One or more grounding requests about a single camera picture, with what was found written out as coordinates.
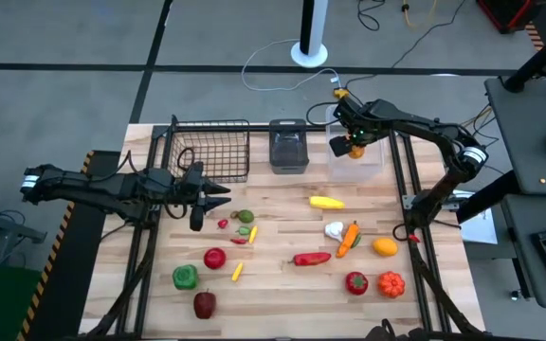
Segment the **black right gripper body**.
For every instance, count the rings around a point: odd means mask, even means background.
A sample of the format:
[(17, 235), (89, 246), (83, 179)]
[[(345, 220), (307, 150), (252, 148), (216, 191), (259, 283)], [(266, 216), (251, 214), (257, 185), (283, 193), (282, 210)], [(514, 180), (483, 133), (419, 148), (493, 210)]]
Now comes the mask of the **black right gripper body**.
[(365, 148), (375, 142), (375, 134), (369, 130), (354, 129), (349, 132), (349, 141), (353, 146)]

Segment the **red round tomato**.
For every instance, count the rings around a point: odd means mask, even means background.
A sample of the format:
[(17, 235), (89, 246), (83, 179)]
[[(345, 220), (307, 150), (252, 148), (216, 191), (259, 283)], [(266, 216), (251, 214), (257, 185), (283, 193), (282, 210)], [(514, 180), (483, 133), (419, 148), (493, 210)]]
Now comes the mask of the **red round tomato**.
[(223, 249), (214, 247), (204, 254), (203, 261), (209, 269), (220, 269), (227, 261), (227, 254)]

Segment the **yellow squash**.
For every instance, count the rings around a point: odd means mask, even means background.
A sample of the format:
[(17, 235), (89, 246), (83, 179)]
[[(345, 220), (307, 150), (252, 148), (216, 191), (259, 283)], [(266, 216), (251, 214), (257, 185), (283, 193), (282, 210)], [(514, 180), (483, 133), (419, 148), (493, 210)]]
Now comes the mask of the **yellow squash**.
[(325, 196), (311, 196), (309, 204), (311, 207), (320, 209), (343, 209), (345, 207), (344, 202)]

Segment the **green bell pepper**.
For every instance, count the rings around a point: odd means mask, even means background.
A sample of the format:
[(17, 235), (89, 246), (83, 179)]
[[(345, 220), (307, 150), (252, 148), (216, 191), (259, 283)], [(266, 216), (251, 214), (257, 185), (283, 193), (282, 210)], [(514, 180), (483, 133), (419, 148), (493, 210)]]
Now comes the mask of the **green bell pepper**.
[(178, 266), (173, 271), (173, 285), (177, 290), (192, 290), (198, 285), (197, 268), (192, 264)]

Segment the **white garlic bulb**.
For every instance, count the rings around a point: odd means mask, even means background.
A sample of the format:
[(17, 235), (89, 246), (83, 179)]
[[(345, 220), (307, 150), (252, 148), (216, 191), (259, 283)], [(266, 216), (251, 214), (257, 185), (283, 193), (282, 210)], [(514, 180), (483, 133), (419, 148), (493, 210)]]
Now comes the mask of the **white garlic bulb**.
[(343, 222), (331, 222), (324, 227), (324, 234), (338, 242), (343, 242)]

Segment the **dark red apple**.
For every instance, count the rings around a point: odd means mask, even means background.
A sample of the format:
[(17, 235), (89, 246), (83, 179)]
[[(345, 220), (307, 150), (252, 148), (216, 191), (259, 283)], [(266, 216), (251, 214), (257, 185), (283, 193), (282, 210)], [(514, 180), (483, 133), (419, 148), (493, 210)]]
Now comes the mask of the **dark red apple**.
[(193, 310), (199, 319), (210, 319), (216, 310), (216, 295), (206, 291), (195, 295), (193, 299)]

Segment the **long orange pepper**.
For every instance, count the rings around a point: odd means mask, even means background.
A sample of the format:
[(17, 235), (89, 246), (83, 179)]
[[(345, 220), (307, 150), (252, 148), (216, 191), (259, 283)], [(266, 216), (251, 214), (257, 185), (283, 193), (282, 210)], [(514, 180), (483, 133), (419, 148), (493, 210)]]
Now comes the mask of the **long orange pepper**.
[(349, 252), (349, 250), (354, 245), (355, 240), (357, 239), (359, 234), (360, 234), (359, 225), (357, 224), (356, 221), (353, 221), (347, 227), (343, 240), (337, 249), (337, 252), (336, 252), (337, 258), (343, 258)]

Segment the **long red pepper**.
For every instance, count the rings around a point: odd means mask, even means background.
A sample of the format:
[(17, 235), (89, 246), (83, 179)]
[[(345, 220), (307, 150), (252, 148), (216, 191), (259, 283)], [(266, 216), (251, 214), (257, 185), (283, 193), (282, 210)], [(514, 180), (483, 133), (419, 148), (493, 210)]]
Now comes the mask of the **long red pepper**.
[(327, 252), (313, 252), (296, 254), (291, 263), (295, 266), (315, 266), (327, 262), (332, 255)]

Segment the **yellow lemon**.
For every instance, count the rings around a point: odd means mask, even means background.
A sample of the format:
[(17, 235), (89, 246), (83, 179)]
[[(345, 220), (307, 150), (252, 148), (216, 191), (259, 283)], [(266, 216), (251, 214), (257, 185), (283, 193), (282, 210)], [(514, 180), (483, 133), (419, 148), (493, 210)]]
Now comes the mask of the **yellow lemon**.
[(373, 241), (373, 251), (381, 257), (391, 257), (397, 254), (398, 245), (394, 239), (379, 238)]

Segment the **red bell pepper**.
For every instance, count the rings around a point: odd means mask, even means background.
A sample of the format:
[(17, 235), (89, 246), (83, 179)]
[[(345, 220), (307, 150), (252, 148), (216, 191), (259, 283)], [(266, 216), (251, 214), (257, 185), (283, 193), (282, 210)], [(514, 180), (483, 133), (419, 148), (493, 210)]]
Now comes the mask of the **red bell pepper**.
[(354, 295), (363, 295), (369, 287), (369, 281), (361, 272), (350, 272), (345, 277), (346, 290)]

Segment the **orange pumpkin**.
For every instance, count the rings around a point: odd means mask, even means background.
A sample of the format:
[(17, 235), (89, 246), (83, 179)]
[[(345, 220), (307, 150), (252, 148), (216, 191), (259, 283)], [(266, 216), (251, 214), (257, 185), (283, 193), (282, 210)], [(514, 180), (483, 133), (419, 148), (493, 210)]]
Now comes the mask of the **orange pumpkin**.
[(405, 281), (400, 274), (392, 271), (381, 274), (377, 279), (378, 292), (388, 298), (397, 298), (405, 293)]

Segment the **grey plastic bin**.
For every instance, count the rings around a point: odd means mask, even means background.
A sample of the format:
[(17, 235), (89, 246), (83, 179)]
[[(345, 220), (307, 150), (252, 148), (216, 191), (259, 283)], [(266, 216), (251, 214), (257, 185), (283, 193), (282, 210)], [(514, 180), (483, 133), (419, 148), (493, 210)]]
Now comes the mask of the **grey plastic bin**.
[(274, 119), (269, 122), (269, 164), (275, 174), (305, 172), (309, 157), (304, 119)]

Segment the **white floor pole stand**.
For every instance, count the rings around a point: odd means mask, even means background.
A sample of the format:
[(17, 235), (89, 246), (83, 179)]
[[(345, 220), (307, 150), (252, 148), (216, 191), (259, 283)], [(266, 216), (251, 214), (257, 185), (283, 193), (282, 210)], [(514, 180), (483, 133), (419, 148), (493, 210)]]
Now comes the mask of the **white floor pole stand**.
[(323, 65), (328, 50), (323, 44), (323, 35), (329, 0), (303, 0), (300, 19), (300, 37), (292, 46), (292, 60), (305, 68)]

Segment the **black hazard-striped platform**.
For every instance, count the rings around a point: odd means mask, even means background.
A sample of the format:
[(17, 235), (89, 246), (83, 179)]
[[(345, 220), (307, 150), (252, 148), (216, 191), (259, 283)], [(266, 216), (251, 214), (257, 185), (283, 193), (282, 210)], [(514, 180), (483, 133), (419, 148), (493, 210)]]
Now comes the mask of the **black hazard-striped platform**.
[(78, 334), (105, 217), (91, 206), (67, 204), (15, 341)]

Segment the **red and black toolbox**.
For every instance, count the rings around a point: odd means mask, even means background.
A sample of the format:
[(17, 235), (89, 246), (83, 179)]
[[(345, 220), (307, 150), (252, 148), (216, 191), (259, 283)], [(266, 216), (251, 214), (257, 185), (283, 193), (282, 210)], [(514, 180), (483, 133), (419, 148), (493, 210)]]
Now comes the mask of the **red and black toolbox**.
[(476, 0), (500, 34), (524, 30), (544, 3), (544, 0)]

